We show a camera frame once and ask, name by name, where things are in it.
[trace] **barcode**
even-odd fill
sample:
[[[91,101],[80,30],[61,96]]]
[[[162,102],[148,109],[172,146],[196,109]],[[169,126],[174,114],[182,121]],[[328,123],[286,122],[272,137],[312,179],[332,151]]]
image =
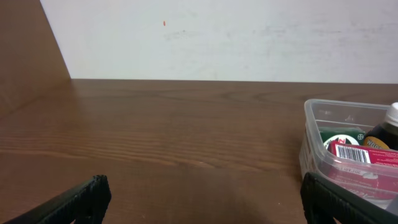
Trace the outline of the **barcode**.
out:
[[[351,159],[358,162],[371,163],[369,153],[363,149],[353,147],[336,146],[336,156],[344,159]]]

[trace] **white wall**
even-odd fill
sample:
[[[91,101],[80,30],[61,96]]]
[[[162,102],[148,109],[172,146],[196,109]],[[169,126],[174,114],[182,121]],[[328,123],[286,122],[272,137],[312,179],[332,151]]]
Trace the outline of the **white wall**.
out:
[[[72,78],[398,83],[396,0],[41,2]]]

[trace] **white circle logo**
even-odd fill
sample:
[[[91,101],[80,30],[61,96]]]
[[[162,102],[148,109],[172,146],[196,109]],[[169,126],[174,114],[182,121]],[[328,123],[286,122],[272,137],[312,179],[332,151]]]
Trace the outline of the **white circle logo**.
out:
[[[357,146],[359,145],[359,142],[355,138],[348,136],[346,134],[337,134],[323,143],[326,149],[328,149],[329,143],[331,143],[332,141],[338,141],[339,143],[343,144],[353,144]]]

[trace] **clear plastic bin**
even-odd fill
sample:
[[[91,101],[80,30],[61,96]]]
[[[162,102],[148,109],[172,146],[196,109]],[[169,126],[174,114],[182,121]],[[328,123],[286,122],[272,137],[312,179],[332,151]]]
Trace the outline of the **clear plastic bin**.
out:
[[[368,132],[383,121],[388,107],[344,101],[306,101],[306,130],[299,156],[302,175],[309,171],[321,174],[386,209],[398,194],[398,168],[336,157],[323,146],[318,128],[358,127]]]

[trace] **bottle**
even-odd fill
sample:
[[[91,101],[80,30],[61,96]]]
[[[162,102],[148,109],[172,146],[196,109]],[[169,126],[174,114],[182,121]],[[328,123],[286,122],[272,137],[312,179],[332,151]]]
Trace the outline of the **bottle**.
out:
[[[365,135],[363,145],[377,149],[398,150],[398,103],[390,106],[383,123]]]

